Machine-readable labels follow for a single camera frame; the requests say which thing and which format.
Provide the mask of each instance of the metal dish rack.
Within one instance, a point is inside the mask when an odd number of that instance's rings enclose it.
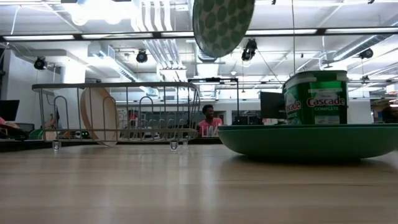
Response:
[[[106,88],[116,104],[119,123],[116,129],[87,129],[81,120],[81,93],[84,89]],[[143,96],[131,99],[133,88],[153,89],[157,96]],[[197,136],[197,115],[200,111],[200,96],[196,85],[186,82],[142,82],[142,83],[78,83],[78,84],[36,84],[32,90],[39,93],[42,127],[45,127],[45,113],[59,111],[66,116],[66,123],[57,121],[55,128],[44,129],[43,139],[53,142],[58,150],[62,142],[169,142],[177,150],[178,142],[188,142]],[[174,92],[174,97],[167,96]],[[93,139],[83,137],[92,132],[114,131],[116,139]],[[56,133],[47,139],[47,132]]]

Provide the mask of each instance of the dish rack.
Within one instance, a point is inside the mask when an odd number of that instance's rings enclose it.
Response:
[[[88,111],[91,114],[82,116],[82,93],[88,91],[91,94],[95,88],[104,88],[110,96],[103,102],[90,100]],[[177,150],[179,142],[186,144],[184,142],[197,136],[200,96],[198,87],[192,83],[36,84],[32,85],[32,90],[39,93],[42,127],[48,126],[46,116],[51,113],[54,117],[53,128],[43,129],[43,140],[53,142],[54,150],[60,149],[62,142],[169,142],[172,150]],[[105,107],[105,101],[109,100],[116,105],[112,107],[116,110],[112,114],[117,117],[108,118],[115,120],[116,128],[105,125],[105,114],[109,109]],[[95,103],[97,106],[102,104],[103,128],[84,125],[83,117],[92,119],[93,113],[100,113],[98,110],[93,112]],[[91,137],[101,132],[115,132],[116,137]]]

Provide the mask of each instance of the ceiling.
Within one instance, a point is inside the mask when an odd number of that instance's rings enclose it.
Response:
[[[170,21],[173,30],[191,30],[192,20],[189,11],[190,0],[171,1]],[[367,4],[363,0],[277,0],[275,5],[269,0],[257,0],[252,22],[249,29],[292,29],[294,11],[295,28],[318,27],[380,27],[386,26],[386,21],[397,18],[398,1],[375,0]],[[134,32],[129,17],[132,11],[130,2],[118,2],[122,7],[117,14],[123,18],[119,24],[111,25],[103,19],[93,19],[83,26],[76,26],[72,21],[71,13],[60,4],[60,0],[49,1],[2,1],[0,2],[0,35],[21,34],[72,34],[72,33],[111,33]],[[241,82],[283,82],[297,71],[323,69],[319,64],[325,53],[333,53],[346,47],[358,39],[369,36],[361,35],[334,35],[311,37],[258,37],[256,38],[258,51],[249,66],[244,67],[241,61],[242,49],[248,39],[243,39],[235,51],[217,60],[216,72],[212,76],[232,77],[231,72]],[[25,42],[12,44],[13,49],[25,52],[34,49],[65,49],[74,55],[86,60],[87,77],[112,80],[118,74],[107,68],[102,63],[94,63],[88,59],[87,45],[89,42]],[[102,46],[112,46],[116,51],[116,60],[123,63],[128,69],[137,74],[140,80],[155,82],[164,81],[159,75],[158,62],[148,53],[146,63],[138,63],[136,55],[138,49],[145,49],[146,45],[141,40],[104,40]],[[198,74],[196,44],[193,39],[177,39],[175,45],[187,78],[196,77]],[[340,62],[332,63],[333,69],[347,69],[351,80],[360,80],[364,75],[372,75],[382,68],[389,68],[396,63],[398,36],[393,35],[371,46],[373,58],[361,59],[350,57]],[[370,80],[395,79],[397,70],[390,69],[385,72],[370,76]],[[387,83],[368,85],[357,91],[376,91],[382,93]],[[361,83],[352,83],[350,88],[361,87]],[[280,85],[258,85],[247,83],[245,88],[276,88]],[[230,86],[217,86],[216,88],[231,88]]]

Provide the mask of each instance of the spotlight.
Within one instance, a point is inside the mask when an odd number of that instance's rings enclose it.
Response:
[[[360,57],[360,59],[371,58],[371,57],[373,57],[373,50],[366,49],[366,50],[362,51],[361,53],[359,53],[359,57]]]
[[[47,62],[45,61],[45,57],[37,57],[33,66],[38,70],[46,70]]]
[[[257,50],[257,42],[254,39],[249,40],[246,44],[246,47],[243,49],[242,53],[242,61],[250,61],[254,55],[256,54]]]
[[[147,62],[148,61],[148,56],[147,56],[146,50],[144,50],[144,49],[139,50],[136,59],[137,59],[138,63]]]

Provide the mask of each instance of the desk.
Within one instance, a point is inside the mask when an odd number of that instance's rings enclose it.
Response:
[[[397,219],[396,152],[335,165],[253,162],[223,145],[189,145],[181,155],[168,145],[0,155],[0,223],[395,224]]]

